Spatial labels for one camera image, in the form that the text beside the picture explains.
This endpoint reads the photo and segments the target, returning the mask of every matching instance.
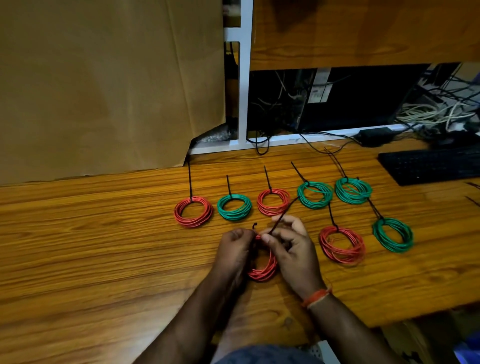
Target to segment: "left hand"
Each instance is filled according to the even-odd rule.
[[[243,279],[248,254],[256,232],[248,229],[235,229],[222,235],[216,252],[212,271],[237,288]]]

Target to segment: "red wire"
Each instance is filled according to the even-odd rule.
[[[255,240],[261,241],[262,239],[260,238],[260,235],[257,235],[255,236]],[[270,257],[268,258],[267,266],[263,269],[252,269],[250,272],[248,272],[248,276],[257,282],[266,282],[275,275],[276,265],[277,262],[275,256],[273,255],[272,251],[270,251]]]
[[[280,196],[280,198],[282,199],[282,204],[280,206],[264,205],[262,201],[265,198],[265,196],[267,196],[268,194],[276,194]],[[258,210],[266,216],[275,216],[275,215],[281,214],[287,209],[289,202],[290,202],[290,194],[287,191],[279,188],[274,188],[272,189],[272,191],[265,190],[261,192],[257,198]]]
[[[340,249],[333,246],[333,239],[328,239],[328,236],[339,232],[345,235],[352,243],[353,247],[349,249]],[[318,235],[320,240],[320,246],[322,247],[325,255],[337,263],[343,264],[357,264],[365,257],[365,243],[360,235],[350,229],[337,228],[335,226],[327,226],[322,229]]]
[[[200,202],[205,207],[205,210],[197,218],[183,218],[181,216],[181,213],[183,212],[185,207],[187,207],[187,205],[193,202]],[[173,210],[173,215],[175,216],[175,220],[181,226],[184,226],[186,228],[196,228],[206,223],[212,217],[213,207],[212,204],[208,202],[205,198],[199,196],[192,196],[191,198],[187,197],[186,199],[178,202],[175,206],[175,209]]]

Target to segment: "black keyboard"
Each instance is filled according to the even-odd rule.
[[[480,144],[380,153],[378,161],[400,186],[479,177]]]

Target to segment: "fingernail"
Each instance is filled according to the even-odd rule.
[[[262,234],[261,238],[265,243],[268,243],[270,241],[270,235],[268,234]]]

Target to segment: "green wire coil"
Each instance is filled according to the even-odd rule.
[[[303,193],[305,188],[313,192],[321,193],[324,196],[320,201],[317,201],[317,202],[310,201]],[[304,205],[305,207],[311,208],[313,210],[317,210],[319,208],[327,206],[328,203],[332,200],[333,188],[323,182],[305,182],[298,187],[297,195],[302,205]]]
[[[383,225],[390,226],[395,229],[402,237],[403,243],[394,242],[385,234]],[[413,232],[407,225],[396,218],[379,219],[373,224],[373,234],[384,248],[394,253],[404,253],[413,246]]]
[[[343,202],[359,205],[363,204],[370,197],[372,187],[365,181],[343,177],[335,183],[335,193]]]
[[[224,210],[223,206],[225,206],[225,204],[231,200],[243,201],[243,205],[239,208],[236,208],[235,210],[231,210],[231,211]],[[248,213],[252,208],[252,202],[247,196],[243,194],[232,194],[231,196],[228,194],[218,200],[216,207],[218,209],[219,214],[223,218],[230,221],[238,221],[248,215]]]

